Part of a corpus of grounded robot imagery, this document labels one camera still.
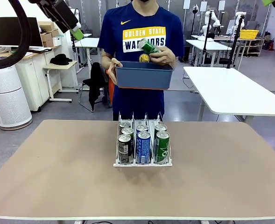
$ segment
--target cardboard box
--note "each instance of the cardboard box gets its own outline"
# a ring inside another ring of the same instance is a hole
[[[47,33],[51,34],[52,37],[56,37],[59,35],[58,29],[52,30],[52,31],[47,31]]]
[[[51,40],[48,40],[46,42],[43,42],[43,46],[45,48],[52,48],[53,47],[53,40],[51,39]]]
[[[55,30],[54,22],[48,21],[48,22],[38,22],[41,29],[45,31],[52,31]]]
[[[52,36],[49,33],[43,33],[41,34],[41,38],[43,42],[47,42],[49,40],[52,40]]]

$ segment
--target black hat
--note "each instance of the black hat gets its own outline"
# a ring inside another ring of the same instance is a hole
[[[50,60],[50,63],[57,65],[68,65],[72,60],[67,58],[65,54],[59,54]]]

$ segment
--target can lid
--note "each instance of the can lid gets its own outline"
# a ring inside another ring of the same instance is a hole
[[[121,135],[119,136],[119,141],[120,141],[120,142],[129,142],[130,140],[131,140],[130,135],[121,134]]]
[[[165,125],[156,125],[155,126],[155,129],[157,131],[166,131],[167,130],[167,127]]]
[[[131,124],[128,121],[120,122],[120,127],[130,127],[130,126],[131,126]]]
[[[137,127],[136,127],[136,129],[137,130],[148,130],[148,126],[146,126],[146,125],[138,125]]]
[[[169,133],[168,132],[158,132],[157,137],[159,139],[168,139],[169,138]]]
[[[122,130],[122,133],[123,133],[123,134],[133,134],[134,131],[133,131],[133,129],[130,128],[130,127],[125,127],[125,128]]]
[[[148,139],[151,137],[151,134],[149,132],[139,132],[138,137],[141,139]]]

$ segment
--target soda can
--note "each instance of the soda can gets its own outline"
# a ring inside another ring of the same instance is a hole
[[[131,138],[131,146],[130,146],[131,154],[130,155],[133,155],[133,153],[134,153],[134,130],[130,127],[125,127],[122,130],[122,134],[127,134],[130,136],[130,138]]]
[[[138,162],[147,164],[149,162],[151,150],[151,134],[149,132],[139,132],[137,135]]]
[[[153,153],[155,154],[156,151],[156,136],[158,132],[165,132],[167,131],[167,127],[165,125],[156,125],[154,131],[154,145],[153,145]]]
[[[165,125],[156,125],[154,131],[154,139],[156,139],[158,132],[165,132],[167,131],[167,127]]]
[[[169,133],[158,132],[156,136],[156,150],[155,150],[155,161],[160,163],[163,162],[167,156],[169,148]]]
[[[137,139],[137,135],[139,132],[148,132],[148,126],[146,125],[138,125],[136,127],[136,139]],[[136,147],[135,147],[135,152],[136,152],[136,155],[138,155],[138,149],[137,149],[137,141],[136,141]]]
[[[144,52],[149,55],[151,53],[159,53],[161,52],[155,45],[149,43],[149,41],[145,38],[143,38],[141,41],[138,43],[139,49],[143,49]]]
[[[119,142],[119,161],[121,164],[128,164],[131,162],[131,137],[127,134],[121,134],[118,137]]]
[[[120,124],[119,124],[119,135],[122,134],[122,130],[124,128],[126,128],[126,127],[131,127],[130,122],[128,122],[128,121],[122,121],[122,122],[120,122]]]

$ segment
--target yellow bin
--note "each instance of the yellow bin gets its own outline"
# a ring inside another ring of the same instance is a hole
[[[258,30],[242,29],[240,31],[240,39],[254,40],[257,37],[258,33]]]

